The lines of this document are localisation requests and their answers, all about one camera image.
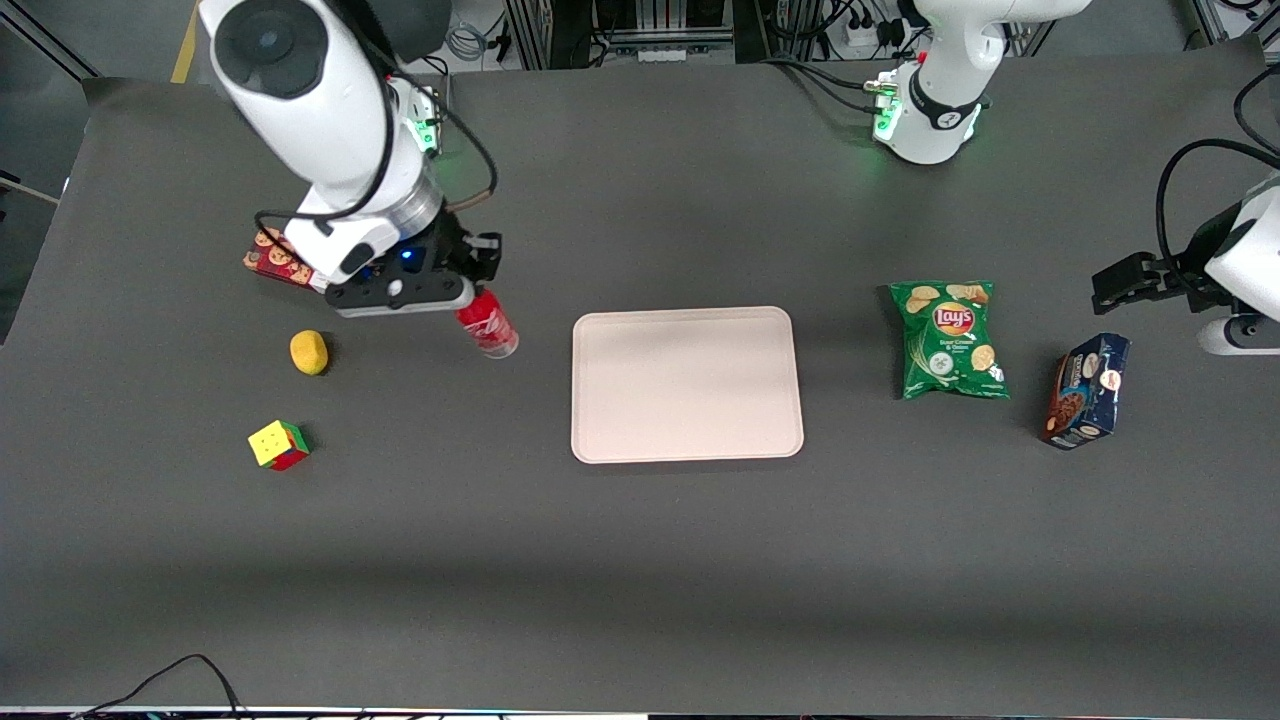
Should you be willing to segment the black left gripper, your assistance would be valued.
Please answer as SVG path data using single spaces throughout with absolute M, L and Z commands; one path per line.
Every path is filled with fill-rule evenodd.
M 1226 306 L 1226 291 L 1204 274 L 1202 264 L 1183 266 L 1185 254 L 1156 258 L 1134 252 L 1092 275 L 1093 314 L 1103 316 L 1143 301 L 1180 300 L 1189 313 Z

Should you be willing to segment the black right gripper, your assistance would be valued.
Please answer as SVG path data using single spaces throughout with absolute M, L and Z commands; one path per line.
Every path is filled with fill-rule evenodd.
M 398 242 L 372 264 L 372 279 L 399 291 L 461 291 L 463 281 L 493 282 L 500 265 L 503 236 L 467 234 L 453 213 L 442 213 L 422 232 Z

